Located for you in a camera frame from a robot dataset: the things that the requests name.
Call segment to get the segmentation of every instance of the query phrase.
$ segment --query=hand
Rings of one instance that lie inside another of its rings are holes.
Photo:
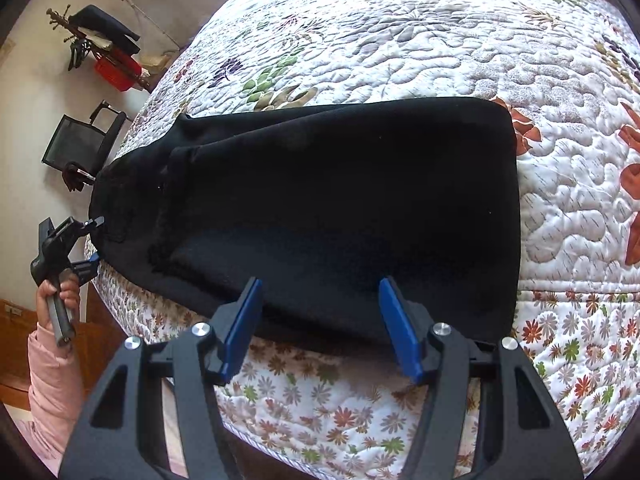
[[[80,281],[75,274],[69,274],[66,280],[60,283],[60,298],[65,302],[65,306],[74,313],[74,319],[78,319],[80,311]],[[56,293],[56,288],[49,280],[44,280],[36,292],[36,312],[38,323],[47,330],[53,330],[51,318],[49,317],[49,307],[47,298]]]

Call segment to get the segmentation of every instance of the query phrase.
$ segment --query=handheld tool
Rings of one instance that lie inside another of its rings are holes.
[[[453,478],[470,378],[481,380],[480,420],[472,470],[460,479],[582,480],[564,420],[513,337],[468,339],[405,300],[391,277],[380,282],[378,301],[402,371],[429,385],[401,480]]]
[[[51,218],[42,221],[38,226],[38,256],[31,262],[31,276],[36,285],[40,286],[44,280],[49,280],[58,290],[56,294],[47,298],[49,316],[58,346],[68,343],[76,335],[69,319],[70,313],[60,298],[60,274],[70,269],[78,276],[80,285],[97,276],[100,263],[97,253],[89,260],[76,263],[69,260],[69,253],[78,238],[86,236],[103,222],[103,217],[79,222],[70,216],[57,228],[53,227]]]
[[[237,301],[176,339],[127,338],[82,409],[58,477],[182,479],[169,468],[162,420],[161,379],[172,377],[189,478],[241,480],[212,386],[240,371],[261,315],[262,283],[251,278]]]
[[[469,377],[482,380],[481,415],[474,466],[460,478],[583,478],[564,421],[515,339],[469,340],[405,300],[392,278],[380,282],[379,304],[402,370],[430,386],[402,480],[453,478]],[[160,379],[172,377],[189,478],[240,480],[212,386],[240,371],[261,312],[262,284],[251,278],[237,301],[176,339],[147,345],[129,337],[82,410],[59,478],[180,479],[168,465],[162,420]]]

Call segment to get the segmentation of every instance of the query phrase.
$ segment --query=coat rack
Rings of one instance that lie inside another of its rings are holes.
[[[61,16],[55,10],[47,9],[47,15],[50,17],[49,24],[54,24],[53,30],[56,30],[58,26],[62,26],[66,30],[68,30],[72,35],[69,38],[65,38],[65,43],[73,38],[76,38],[75,41],[80,41],[82,44],[82,48],[85,49],[86,53],[91,52],[95,59],[106,59],[108,60],[114,67],[120,70],[122,73],[126,74],[127,77],[134,80],[136,83],[140,85],[143,89],[148,92],[152,92],[153,89],[158,84],[158,81],[162,75],[156,75],[149,78],[145,78],[135,74],[128,66],[124,65],[121,61],[119,61],[109,50],[105,50],[99,46],[97,46],[92,40],[90,40],[85,33],[81,32],[77,27],[74,27],[68,22],[66,18],[66,13],[68,12],[70,6],[66,6],[65,13]]]

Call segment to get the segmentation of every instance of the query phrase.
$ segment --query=bed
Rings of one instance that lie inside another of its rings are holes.
[[[588,474],[640,402],[639,62],[607,0],[229,0],[152,93],[118,156],[164,135],[180,113],[431,96],[507,108],[522,216],[512,335]],[[123,329],[147,342],[200,320],[108,264],[94,284]],[[226,428],[251,446],[319,479],[373,480],[401,471],[425,389],[374,358],[254,338],[241,373],[216,394]],[[458,475],[472,465],[478,404],[471,383]]]

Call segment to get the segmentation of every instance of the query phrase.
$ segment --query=silver bolt head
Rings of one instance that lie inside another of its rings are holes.
[[[503,337],[502,346],[507,350],[515,350],[518,347],[518,342],[513,337]]]
[[[436,323],[433,325],[433,333],[441,337],[447,336],[451,333],[451,325],[447,323]]]
[[[142,344],[142,340],[137,335],[132,335],[124,340],[124,348],[135,350]]]
[[[211,327],[204,322],[196,323],[191,327],[191,333],[198,337],[202,337],[211,332]]]

